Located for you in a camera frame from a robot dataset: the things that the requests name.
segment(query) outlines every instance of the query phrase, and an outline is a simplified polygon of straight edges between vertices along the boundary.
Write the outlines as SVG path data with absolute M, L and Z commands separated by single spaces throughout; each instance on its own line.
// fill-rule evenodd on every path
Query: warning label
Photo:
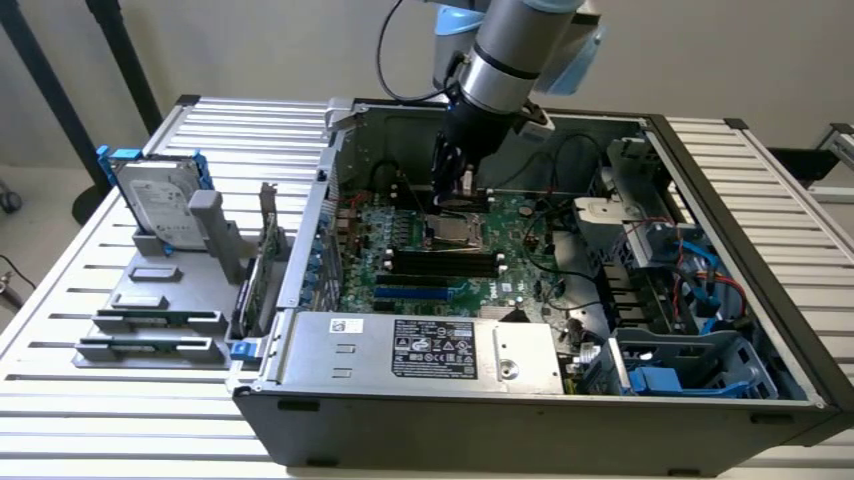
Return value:
M 391 373 L 398 377 L 476 380 L 474 323 L 395 320 Z

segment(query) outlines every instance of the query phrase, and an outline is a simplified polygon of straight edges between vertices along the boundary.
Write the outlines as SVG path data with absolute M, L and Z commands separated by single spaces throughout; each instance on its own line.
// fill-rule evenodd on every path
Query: blue latch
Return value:
M 232 360 L 243 360 L 244 362 L 258 361 L 255 356 L 258 345 L 254 342 L 235 342 L 231 346 L 230 357 Z
M 115 187 L 119 180 L 116 180 L 116 175 L 112 173 L 112 167 L 109 166 L 109 146 L 101 145 L 97 147 L 97 150 L 95 150 L 95 153 L 97 154 L 97 166 L 101 167 L 104 175 L 107 175 L 109 185 Z
M 199 169 L 199 184 L 203 190 L 214 190 L 214 180 L 211 179 L 211 171 L 208 170 L 208 159 L 202 155 L 202 150 L 192 152 L 192 159 Z
M 631 389 L 638 395 L 671 397 L 738 398 L 750 388 L 749 382 L 735 382 L 723 388 L 682 388 L 677 371 L 663 367 L 638 367 L 629 372 Z
M 116 160 L 137 160 L 143 156 L 143 151 L 139 148 L 116 148 L 109 158 Z

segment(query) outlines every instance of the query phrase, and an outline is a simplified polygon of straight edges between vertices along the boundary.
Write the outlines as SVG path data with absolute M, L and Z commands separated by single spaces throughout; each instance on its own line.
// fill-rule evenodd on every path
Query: blue drive bracket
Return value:
M 629 372 L 631 389 L 638 395 L 669 397 L 738 398 L 750 389 L 746 381 L 735 382 L 723 388 L 682 388 L 677 371 L 673 368 L 639 367 Z

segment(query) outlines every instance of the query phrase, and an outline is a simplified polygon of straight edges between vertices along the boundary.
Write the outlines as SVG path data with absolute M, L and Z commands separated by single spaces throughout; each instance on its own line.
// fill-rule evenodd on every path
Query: black cable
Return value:
M 586 336 L 592 337 L 592 343 L 596 343 L 598 345 L 604 345 L 604 338 L 602 338 L 596 333 L 594 333 L 587 329 L 582 331 L 582 342 L 584 341 Z
M 524 232 L 524 235 L 522 236 L 522 241 L 524 242 L 524 239 L 527 238 L 527 236 L 531 234 L 531 231 L 534 230 L 534 225 L 536 225 L 536 222 L 539 222 L 539 220 L 542 218 L 544 218 L 546 214 L 548 214 L 550 212 L 559 213 L 562 211 L 568 210 L 570 208 L 571 207 L 558 207 L 554 210 L 543 210 L 536 215 L 536 217 L 534 217 L 534 219 L 531 220 L 531 223 L 530 223 L 528 228 L 527 228 L 527 230 Z M 538 268 L 539 270 L 542 270 L 543 272 L 556 273 L 559 275 L 571 275 L 571 276 L 575 276 L 575 277 L 580 277 L 584 280 L 588 280 L 588 281 L 591 281 L 594 283 L 596 282 L 596 280 L 590 275 L 587 275 L 584 273 L 574 272 L 574 271 L 570 271 L 570 270 L 560 270 L 560 269 L 556 269 L 556 268 L 550 268 L 550 267 L 544 266 L 543 264 L 540 264 L 536 260 L 534 260 L 534 258 L 531 258 L 531 253 L 528 252 L 528 249 L 524 248 L 524 245 L 522 246 L 522 253 L 524 255 L 524 259 L 531 263 L 531 265 L 534 265 L 534 267 Z
M 394 158 L 384 158 L 374 162 L 374 165 L 371 165 L 371 171 L 368 172 L 368 183 L 364 187 L 364 189 L 371 193 L 374 193 L 376 190 L 374 188 L 374 180 L 376 179 L 375 178 L 376 172 L 379 171 L 380 167 L 383 167 L 384 165 L 392 165 L 395 167 L 395 170 L 400 170 L 400 164 Z
M 450 88 L 450 86 L 447 85 L 447 78 L 443 82 L 444 86 L 443 88 L 434 90 L 430 93 L 426 93 L 424 95 L 418 95 L 415 97 L 404 97 L 402 95 L 398 95 L 395 92 L 391 91 L 391 88 L 388 87 L 388 84 L 386 83 L 386 77 L 383 75 L 383 62 L 382 62 L 382 51 L 383 51 L 383 39 L 386 38 L 386 30 L 388 29 L 388 22 L 391 21 L 391 17 L 394 16 L 395 12 L 398 11 L 398 7 L 400 7 L 400 4 L 403 3 L 403 0 L 398 0 L 394 4 L 394 6 L 391 7 L 391 10 L 388 10 L 388 14 L 386 14 L 386 18 L 383 19 L 383 27 L 379 30 L 379 38 L 376 40 L 376 56 L 375 56 L 375 67 L 376 67 L 376 77 L 379 79 L 379 85 L 380 87 L 383 87 L 383 91 L 386 92 L 386 95 L 388 95 L 391 98 L 394 98 L 395 100 L 398 100 L 399 102 L 403 103 L 408 103 L 408 102 L 423 102 L 424 100 L 427 100 L 428 98 L 435 97 L 436 95 L 442 95 Z
M 558 285 L 558 283 L 563 282 L 563 280 L 560 280 L 559 282 L 556 282 L 554 285 L 551 285 L 551 287 L 548 288 L 548 291 L 546 292 L 546 295 L 543 296 L 543 298 L 546 299 L 546 304 L 554 308 L 555 310 L 558 310 L 559 312 L 571 312 L 574 310 L 580 310 L 582 308 L 587 308 L 591 307 L 594 305 L 600 305 L 602 304 L 602 300 L 596 300 L 594 302 L 587 302 L 582 305 L 579 305 L 578 307 L 559 307 L 558 305 L 554 304 L 554 302 L 551 301 L 551 292 L 554 292 L 555 290 L 555 286 Z
M 592 138 L 592 136 L 590 136 L 590 135 L 587 135 L 586 133 L 582 133 L 582 132 L 572 132 L 566 137 L 563 137 L 563 140 L 560 141 L 560 146 L 558 147 L 558 151 L 555 152 L 555 159 L 560 158 L 560 151 L 563 150 L 563 147 L 570 143 L 570 140 L 572 140 L 575 138 L 586 139 L 590 143 L 592 143 L 594 147 L 596 147 L 596 152 L 599 152 L 599 156 L 596 157 L 596 163 L 599 164 L 599 169 L 602 169 L 604 167 L 604 163 L 603 163 L 602 159 L 607 156 L 607 151 L 602 147 L 602 145 L 599 144 L 596 139 Z
M 534 164 L 534 160 L 536 160 L 539 157 L 546 157 L 546 159 L 550 160 L 552 164 L 556 163 L 554 157 L 548 155 L 546 152 L 534 152 L 534 154 L 531 154 L 528 159 L 524 161 L 524 164 L 522 165 L 522 167 L 519 167 L 519 170 L 516 170 L 515 173 L 510 175 L 504 180 L 502 180 L 495 185 L 492 185 L 492 188 L 500 188 L 504 185 L 507 185 L 510 182 L 512 182 L 516 178 L 519 178 L 519 175 L 524 173 L 524 171 Z
M 0 254 L 0 258 L 1 258 L 3 260 L 5 260 L 5 263 L 8 263 L 8 264 L 9 264 L 9 267 L 12 267 L 12 270 L 15 270 L 15 274 L 16 274 L 19 277 L 21 277 L 21 280 L 24 280 L 24 281 L 29 284 L 29 286 L 32 287 L 32 289 L 35 290 L 35 289 L 36 289 L 36 284 L 35 284 L 35 283 L 32 283 L 32 281 L 27 278 L 27 275 L 24 275 L 24 274 L 21 273 L 21 271 L 17 269 L 17 267 L 15 266 L 15 263 L 12 263 L 12 260 L 9 260 L 9 257 L 7 257 L 5 255 Z

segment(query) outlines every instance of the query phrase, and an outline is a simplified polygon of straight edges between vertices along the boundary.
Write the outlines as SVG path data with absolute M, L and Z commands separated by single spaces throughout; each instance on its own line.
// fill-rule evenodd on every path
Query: gray slot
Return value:
M 135 282 L 177 282 L 181 271 L 177 267 L 135 267 L 128 275 Z
M 115 308 L 167 308 L 169 302 L 163 295 L 124 295 L 116 293 L 111 305 Z

